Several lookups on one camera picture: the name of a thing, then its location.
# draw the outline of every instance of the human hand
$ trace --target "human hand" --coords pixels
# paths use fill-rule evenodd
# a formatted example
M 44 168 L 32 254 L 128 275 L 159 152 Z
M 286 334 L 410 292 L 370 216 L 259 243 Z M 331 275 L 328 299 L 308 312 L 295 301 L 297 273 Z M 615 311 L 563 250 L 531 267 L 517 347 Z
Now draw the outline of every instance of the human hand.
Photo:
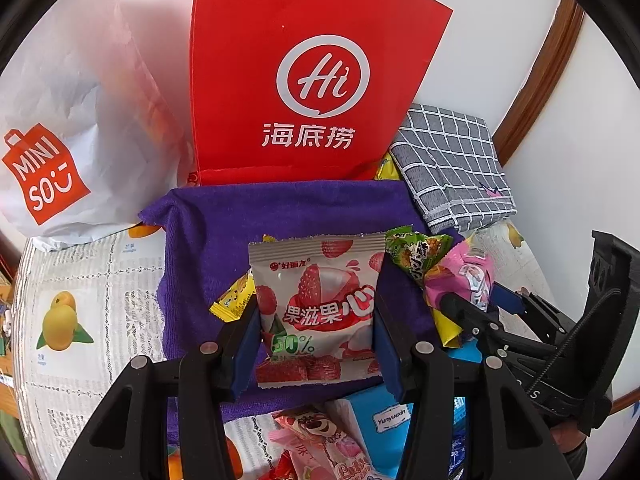
M 578 430 L 576 420 L 566 420 L 551 428 L 551 435 L 562 453 L 569 453 L 582 444 L 587 436 Z

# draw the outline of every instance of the black robotic claw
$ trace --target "black robotic claw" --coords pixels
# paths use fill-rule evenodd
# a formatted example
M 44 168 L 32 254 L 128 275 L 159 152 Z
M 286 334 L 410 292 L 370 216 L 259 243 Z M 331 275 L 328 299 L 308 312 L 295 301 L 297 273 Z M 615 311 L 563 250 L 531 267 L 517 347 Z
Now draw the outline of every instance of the black robotic claw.
M 376 296 L 374 350 L 385 386 L 398 402 L 414 404 L 398 479 L 447 480 L 454 396 L 466 397 L 465 479 L 573 478 L 548 426 L 574 417 L 588 433 L 602 423 L 640 306 L 640 254 L 611 235 L 594 238 L 590 293 L 578 323 L 540 298 L 522 298 L 520 316 L 540 342 L 505 332 L 455 294 L 444 296 L 442 312 L 478 338 L 481 364 L 415 341 L 390 314 L 393 298 Z M 166 480 L 169 397 L 178 398 L 185 480 L 233 480 L 220 402 L 235 401 L 246 388 L 259 345 L 254 297 L 216 342 L 183 359 L 154 364 L 135 357 L 91 416 L 58 480 L 87 471 L 94 480 Z

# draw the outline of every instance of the hi logo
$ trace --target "hi logo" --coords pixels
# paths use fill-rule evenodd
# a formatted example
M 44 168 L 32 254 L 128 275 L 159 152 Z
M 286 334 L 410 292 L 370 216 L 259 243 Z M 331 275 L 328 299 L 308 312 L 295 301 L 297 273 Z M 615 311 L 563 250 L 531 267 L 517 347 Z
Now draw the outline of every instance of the hi logo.
M 293 47 L 276 75 L 280 98 L 305 117 L 328 118 L 353 108 L 369 85 L 364 51 L 342 36 L 314 36 Z
M 24 135 L 11 130 L 4 142 L 9 151 L 2 161 L 22 188 L 36 224 L 44 224 L 90 193 L 68 147 L 41 124 Z

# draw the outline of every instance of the green leaf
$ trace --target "green leaf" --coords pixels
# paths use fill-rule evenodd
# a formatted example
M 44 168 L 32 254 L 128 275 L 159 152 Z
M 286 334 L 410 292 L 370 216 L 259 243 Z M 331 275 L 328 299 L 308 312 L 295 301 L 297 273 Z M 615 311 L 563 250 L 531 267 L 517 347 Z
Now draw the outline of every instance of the green leaf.
M 278 314 L 273 316 L 273 323 L 271 324 L 271 329 L 269 330 L 269 332 L 272 333 L 273 335 L 287 333 L 287 330 L 284 328 L 284 325 L 280 321 Z
M 87 331 L 82 328 L 82 325 L 78 323 L 78 326 L 76 326 L 76 329 L 74 330 L 74 338 L 72 341 L 75 341 L 76 343 L 90 344 L 94 342 L 94 338 L 92 338 Z
M 44 341 L 44 334 L 40 332 L 40 337 L 38 338 L 38 342 L 36 343 L 36 350 L 40 350 L 43 346 L 46 346 L 47 342 Z

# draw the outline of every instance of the white circle logo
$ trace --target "white circle logo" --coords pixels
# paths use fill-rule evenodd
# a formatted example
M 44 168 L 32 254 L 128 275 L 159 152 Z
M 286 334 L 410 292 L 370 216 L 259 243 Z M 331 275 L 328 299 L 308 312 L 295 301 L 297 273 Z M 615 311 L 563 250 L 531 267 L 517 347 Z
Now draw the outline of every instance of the white circle logo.
M 329 52 L 329 49 L 324 53 L 324 57 L 318 57 L 318 62 L 315 60 L 311 64 L 314 66 L 311 73 L 307 76 L 301 77 L 295 81 L 301 88 L 300 93 L 295 91 L 295 94 L 298 94 L 298 99 L 293 97 L 291 92 L 291 88 L 289 88 L 289 74 L 291 72 L 291 68 L 294 63 L 298 61 L 298 59 L 315 47 L 327 46 L 327 47 L 340 47 L 341 49 L 347 51 L 343 52 L 344 57 L 340 58 L 340 55 L 336 56 L 338 59 L 335 60 L 335 63 L 332 65 L 330 63 L 331 59 L 334 57 L 334 54 Z M 319 52 L 322 55 L 322 50 L 317 49 L 315 52 Z M 350 62 L 345 62 L 344 58 L 348 57 L 349 59 L 355 59 L 358 63 L 359 70 L 351 70 L 350 75 Z M 325 67 L 329 70 L 328 73 L 322 74 Z M 355 84 L 352 84 L 350 79 L 357 77 L 354 72 L 360 72 L 360 81 L 357 83 L 357 86 L 353 89 Z M 341 100 L 344 100 L 345 97 L 348 96 L 349 86 L 352 87 L 353 94 L 347 98 L 346 101 L 338 104 L 335 108 L 329 111 L 321 112 L 318 108 L 310 108 L 305 106 L 302 102 L 306 101 L 309 97 L 310 92 L 315 92 L 316 88 L 314 88 L 314 83 L 319 82 L 319 88 L 316 95 L 312 96 L 313 101 L 317 103 L 320 101 L 334 102 L 338 103 Z M 300 115 L 304 115 L 305 117 L 313 117 L 317 119 L 324 119 L 327 117 L 334 117 L 336 115 L 340 115 L 341 113 L 346 112 L 353 108 L 356 103 L 362 98 L 364 92 L 367 90 L 367 86 L 369 85 L 369 61 L 367 60 L 367 56 L 365 56 L 364 51 L 353 41 L 348 40 L 342 36 L 334 36 L 332 34 L 323 34 L 322 36 L 314 36 L 309 38 L 308 40 L 301 41 L 295 47 L 293 47 L 287 55 L 284 57 L 280 66 L 278 67 L 278 73 L 276 75 L 276 86 L 278 88 L 278 94 L 280 98 L 291 110 Z

